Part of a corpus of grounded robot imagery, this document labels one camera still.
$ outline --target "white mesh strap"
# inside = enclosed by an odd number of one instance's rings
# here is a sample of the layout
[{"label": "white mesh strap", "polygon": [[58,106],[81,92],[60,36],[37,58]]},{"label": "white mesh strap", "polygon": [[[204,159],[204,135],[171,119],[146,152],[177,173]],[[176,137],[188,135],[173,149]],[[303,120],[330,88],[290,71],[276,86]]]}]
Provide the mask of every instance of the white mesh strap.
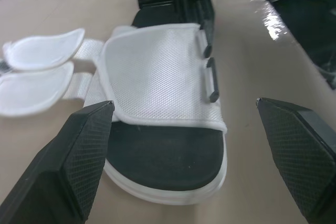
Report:
[{"label": "white mesh strap", "polygon": [[63,99],[80,99],[84,101],[87,96],[91,80],[92,74],[90,73],[75,73],[72,76],[69,88],[63,96]]},{"label": "white mesh strap", "polygon": [[207,60],[197,24],[171,24],[119,33],[97,62],[115,115],[139,125],[206,127],[226,132],[220,103],[206,96]]}]

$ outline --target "black plastic clip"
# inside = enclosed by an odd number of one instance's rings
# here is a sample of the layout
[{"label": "black plastic clip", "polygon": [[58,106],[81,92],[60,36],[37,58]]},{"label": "black plastic clip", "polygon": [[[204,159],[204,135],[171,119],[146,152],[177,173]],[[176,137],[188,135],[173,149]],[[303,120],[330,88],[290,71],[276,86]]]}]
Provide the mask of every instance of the black plastic clip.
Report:
[{"label": "black plastic clip", "polygon": [[215,59],[211,57],[208,60],[206,67],[212,69],[212,78],[213,78],[213,84],[214,84],[214,91],[211,93],[209,97],[210,102],[216,102],[219,98],[219,88],[218,88],[217,73],[216,73],[216,67],[215,67]]}]

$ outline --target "black plastic part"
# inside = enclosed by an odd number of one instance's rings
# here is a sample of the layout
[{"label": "black plastic part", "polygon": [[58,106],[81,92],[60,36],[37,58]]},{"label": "black plastic part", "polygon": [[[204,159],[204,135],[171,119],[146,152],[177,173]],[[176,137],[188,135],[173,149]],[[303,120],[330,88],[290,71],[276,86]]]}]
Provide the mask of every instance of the black plastic part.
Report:
[{"label": "black plastic part", "polygon": [[219,88],[218,88],[218,81],[217,81],[217,72],[216,72],[216,66],[215,66],[215,59],[210,58],[208,60],[208,63],[206,64],[207,68],[212,69],[212,77],[213,77],[213,83],[214,83],[214,92],[210,95],[210,102],[216,102],[219,98]]},{"label": "black plastic part", "polygon": [[262,98],[257,108],[273,159],[309,223],[336,223],[336,133],[315,112]]},{"label": "black plastic part", "polygon": [[72,114],[0,206],[0,223],[84,223],[104,167],[113,111],[107,101]]},{"label": "black plastic part", "polygon": [[142,28],[181,22],[175,11],[174,0],[138,0],[138,3],[140,10],[132,26]]},{"label": "black plastic part", "polygon": [[221,131],[115,122],[107,160],[137,184],[186,191],[210,183],[218,175],[223,155]]}]

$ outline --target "beige table surface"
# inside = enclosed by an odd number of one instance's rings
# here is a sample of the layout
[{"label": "beige table surface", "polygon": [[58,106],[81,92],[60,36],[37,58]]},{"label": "beige table surface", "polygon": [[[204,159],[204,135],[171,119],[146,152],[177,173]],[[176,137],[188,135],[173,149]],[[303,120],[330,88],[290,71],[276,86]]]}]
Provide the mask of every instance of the beige table surface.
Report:
[{"label": "beige table surface", "polygon": [[[255,101],[268,97],[314,109],[336,130],[336,95],[286,29],[274,30],[277,16],[263,0],[213,3],[213,56],[228,126],[223,187],[199,205],[164,206],[129,195],[103,173],[87,223],[306,223],[272,160]],[[137,0],[0,0],[0,44],[78,27],[86,37],[106,40],[116,26],[130,24],[137,10]],[[29,118],[0,118],[0,202],[81,107],[59,102]]]}]

